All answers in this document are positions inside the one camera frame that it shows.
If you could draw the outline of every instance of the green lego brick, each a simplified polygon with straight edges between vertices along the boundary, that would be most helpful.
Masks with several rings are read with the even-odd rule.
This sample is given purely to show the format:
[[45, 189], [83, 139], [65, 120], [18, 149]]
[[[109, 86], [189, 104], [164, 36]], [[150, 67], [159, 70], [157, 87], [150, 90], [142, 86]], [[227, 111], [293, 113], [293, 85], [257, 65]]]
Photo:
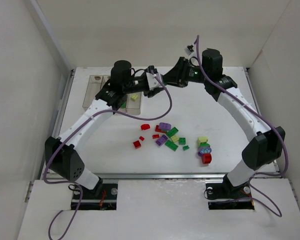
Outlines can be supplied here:
[[171, 138], [173, 135], [175, 135], [177, 132], [179, 132], [179, 130], [176, 128], [176, 127], [174, 127], [174, 128], [172, 128], [170, 131], [168, 131], [167, 133], [166, 133], [166, 135], [169, 137], [169, 138]]
[[179, 147], [178, 145], [174, 144], [174, 143], [173, 143], [172, 141], [170, 141], [170, 140], [166, 141], [166, 142], [165, 142], [165, 145], [166, 145], [168, 148], [172, 149], [173, 151], [176, 151], [177, 148]]
[[206, 147], [210, 147], [210, 144], [209, 143], [201, 143], [199, 145], [199, 148], [206, 148]]
[[185, 137], [180, 137], [179, 138], [179, 144], [180, 145], [186, 145], [186, 138]]
[[183, 149], [183, 151], [185, 151], [185, 150], [188, 150], [190, 147], [187, 145], [187, 146], [184, 146], [182, 149]]

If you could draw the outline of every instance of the purple lego brick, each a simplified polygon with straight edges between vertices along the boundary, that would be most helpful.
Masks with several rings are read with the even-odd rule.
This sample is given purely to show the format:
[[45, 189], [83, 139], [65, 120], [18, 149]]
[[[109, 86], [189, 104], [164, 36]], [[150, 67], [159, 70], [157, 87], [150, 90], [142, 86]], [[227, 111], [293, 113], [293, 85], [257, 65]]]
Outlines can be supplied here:
[[211, 152], [212, 152], [211, 147], [200, 147], [200, 148], [199, 148], [199, 151], [198, 151], [198, 155], [199, 155], [200, 157], [202, 157], [203, 154], [209, 154], [209, 153], [211, 153]]
[[159, 123], [159, 129], [161, 131], [165, 131], [165, 132], [170, 131], [171, 130], [171, 124], [165, 123], [165, 122], [160, 122]]
[[161, 146], [161, 145], [164, 144], [167, 140], [168, 140], [168, 137], [167, 137], [166, 135], [162, 135], [161, 137], [158, 138], [157, 141], [155, 141], [155, 143], [158, 144], [159, 146]]

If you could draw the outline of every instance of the yellow lego brick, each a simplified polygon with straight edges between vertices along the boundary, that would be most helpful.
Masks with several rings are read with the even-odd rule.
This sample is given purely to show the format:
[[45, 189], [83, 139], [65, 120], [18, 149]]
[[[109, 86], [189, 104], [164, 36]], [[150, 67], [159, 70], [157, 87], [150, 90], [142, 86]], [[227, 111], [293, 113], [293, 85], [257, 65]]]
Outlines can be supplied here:
[[205, 144], [207, 142], [208, 142], [208, 138], [206, 136], [198, 137], [198, 146], [200, 146], [200, 144]]
[[131, 95], [130, 99], [132, 101], [136, 101], [138, 99], [138, 95], [137, 94], [133, 94], [133, 95]]
[[179, 140], [179, 137], [177, 135], [174, 135], [170, 138], [171, 138], [172, 142], [174, 142], [174, 143]]

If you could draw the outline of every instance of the white wall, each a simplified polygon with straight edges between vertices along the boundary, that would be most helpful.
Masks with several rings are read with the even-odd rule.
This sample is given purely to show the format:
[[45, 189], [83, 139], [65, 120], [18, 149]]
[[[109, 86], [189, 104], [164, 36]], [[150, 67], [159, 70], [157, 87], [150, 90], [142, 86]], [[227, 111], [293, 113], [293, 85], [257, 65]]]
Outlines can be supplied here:
[[289, 0], [38, 0], [72, 67], [174, 66], [186, 45], [250, 67]]
[[291, 0], [249, 76], [262, 114], [286, 131], [287, 176], [300, 207], [300, 0]]
[[61, 74], [22, 0], [0, 0], [0, 240], [17, 237]]

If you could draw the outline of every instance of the black joint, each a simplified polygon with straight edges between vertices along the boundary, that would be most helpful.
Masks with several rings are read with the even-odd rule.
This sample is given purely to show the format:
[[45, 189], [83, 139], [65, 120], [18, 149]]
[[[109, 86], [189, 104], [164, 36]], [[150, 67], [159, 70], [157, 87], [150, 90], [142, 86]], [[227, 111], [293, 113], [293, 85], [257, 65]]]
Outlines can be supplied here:
[[[45, 163], [47, 164], [54, 152], [60, 146], [61, 141], [50, 136], [44, 144]], [[73, 145], [64, 145], [53, 159], [50, 167], [52, 171], [64, 177], [70, 182], [75, 182], [83, 173], [85, 164]]]
[[[276, 127], [284, 140], [286, 132], [282, 127]], [[282, 143], [273, 130], [255, 136], [242, 151], [242, 159], [252, 170], [258, 170], [263, 165], [270, 164], [282, 154]]]
[[210, 79], [219, 79], [223, 72], [223, 57], [220, 51], [208, 48], [202, 52], [202, 67]]

